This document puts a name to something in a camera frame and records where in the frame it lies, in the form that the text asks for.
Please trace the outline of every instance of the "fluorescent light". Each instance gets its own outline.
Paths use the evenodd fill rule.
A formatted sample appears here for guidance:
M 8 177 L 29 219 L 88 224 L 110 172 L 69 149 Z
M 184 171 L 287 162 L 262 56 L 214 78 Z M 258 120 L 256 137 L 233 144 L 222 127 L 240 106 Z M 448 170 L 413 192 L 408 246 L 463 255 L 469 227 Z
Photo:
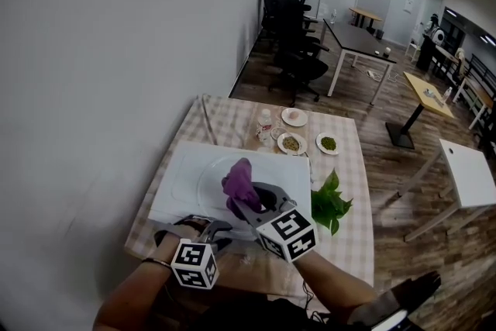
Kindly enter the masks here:
M 492 44 L 494 47 L 496 47 L 496 43 L 492 40 L 492 38 L 490 38 L 488 35 L 486 35 L 486 40 Z

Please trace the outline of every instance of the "green vegetables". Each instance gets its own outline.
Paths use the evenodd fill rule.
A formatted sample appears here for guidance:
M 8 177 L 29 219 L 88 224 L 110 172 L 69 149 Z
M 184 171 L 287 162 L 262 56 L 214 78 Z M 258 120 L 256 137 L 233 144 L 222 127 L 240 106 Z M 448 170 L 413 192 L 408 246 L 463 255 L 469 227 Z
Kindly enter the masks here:
M 330 229 L 333 236 L 339 229 L 339 219 L 350 210 L 353 200 L 349 202 L 342 200 L 341 192 L 336 190 L 338 186 L 338 174 L 336 170 L 332 170 L 320 190 L 312 191 L 312 218 Z
M 327 150 L 336 150 L 336 140 L 334 140 L 334 138 L 330 138 L 328 136 L 325 136 L 324 138 L 322 138 L 320 140 L 320 143 Z

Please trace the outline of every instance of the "plastic bottle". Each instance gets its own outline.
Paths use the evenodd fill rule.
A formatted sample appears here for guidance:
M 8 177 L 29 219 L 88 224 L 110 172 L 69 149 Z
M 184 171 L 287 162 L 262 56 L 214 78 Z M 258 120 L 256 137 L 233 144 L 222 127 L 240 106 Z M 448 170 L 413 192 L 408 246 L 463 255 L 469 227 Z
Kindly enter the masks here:
M 334 22 L 336 22 L 336 17 L 338 16 L 338 12 L 336 9 L 334 9 L 334 11 L 332 12 L 331 14 L 331 23 L 333 24 Z
M 443 95 L 443 98 L 441 99 L 441 102 L 444 104 L 446 103 L 446 101 L 448 100 L 448 98 L 450 97 L 451 95 L 451 91 L 453 90 L 453 88 L 448 88 L 445 92 L 444 92 L 444 95 Z
M 258 116 L 257 124 L 257 138 L 258 140 L 267 145 L 270 143 L 270 131 L 272 130 L 272 118 L 270 117 L 269 109 L 262 109 Z

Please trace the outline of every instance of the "bracelet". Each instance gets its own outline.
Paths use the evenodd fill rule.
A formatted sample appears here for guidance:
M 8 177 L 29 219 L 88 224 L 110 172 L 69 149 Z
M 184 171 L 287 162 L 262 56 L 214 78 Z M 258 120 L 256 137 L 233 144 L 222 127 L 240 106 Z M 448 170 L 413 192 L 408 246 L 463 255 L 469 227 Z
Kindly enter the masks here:
M 167 262 L 164 262 L 163 260 L 157 260 L 155 258 L 145 258 L 144 260 L 141 261 L 142 264 L 144 264 L 146 262 L 150 262 L 152 264 L 159 264 L 159 265 L 165 266 L 167 269 L 169 269 L 170 271 L 172 271 L 172 266 L 170 264 L 168 264 Z

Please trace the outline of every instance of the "person's arm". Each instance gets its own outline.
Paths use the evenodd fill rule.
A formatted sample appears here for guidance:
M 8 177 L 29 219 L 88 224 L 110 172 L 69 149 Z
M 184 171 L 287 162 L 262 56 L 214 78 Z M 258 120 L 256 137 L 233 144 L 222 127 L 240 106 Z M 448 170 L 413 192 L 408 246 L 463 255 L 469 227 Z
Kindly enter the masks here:
M 319 301 L 341 319 L 358 306 L 377 298 L 366 282 L 347 274 L 315 251 L 297 259 L 294 265 Z
M 194 239 L 198 232 L 190 226 L 181 226 Z M 166 234 L 152 258 L 170 263 L 174 258 L 179 237 Z M 94 331 L 126 331 L 142 329 L 160 289 L 172 271 L 160 264 L 141 264 L 106 299 L 93 325 Z

